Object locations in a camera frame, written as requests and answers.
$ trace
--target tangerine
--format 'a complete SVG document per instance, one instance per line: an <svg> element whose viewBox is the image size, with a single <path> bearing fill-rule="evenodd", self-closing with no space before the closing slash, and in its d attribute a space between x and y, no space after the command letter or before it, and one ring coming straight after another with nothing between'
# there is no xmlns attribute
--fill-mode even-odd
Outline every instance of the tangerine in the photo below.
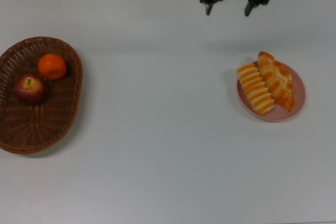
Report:
<svg viewBox="0 0 336 224"><path fill-rule="evenodd" d="M38 61L37 68L42 76L50 80L59 79L67 72L64 59L57 54L43 55Z"/></svg>

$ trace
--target white table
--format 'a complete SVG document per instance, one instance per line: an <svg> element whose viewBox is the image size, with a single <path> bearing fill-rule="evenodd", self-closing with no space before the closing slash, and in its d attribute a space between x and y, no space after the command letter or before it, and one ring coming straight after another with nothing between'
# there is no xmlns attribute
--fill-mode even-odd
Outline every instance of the white table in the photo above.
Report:
<svg viewBox="0 0 336 224"><path fill-rule="evenodd" d="M0 151L0 223L288 223L336 220L336 0L0 0L0 49L34 36L83 63L68 134ZM268 123L235 91L265 50L307 89Z"/></svg>

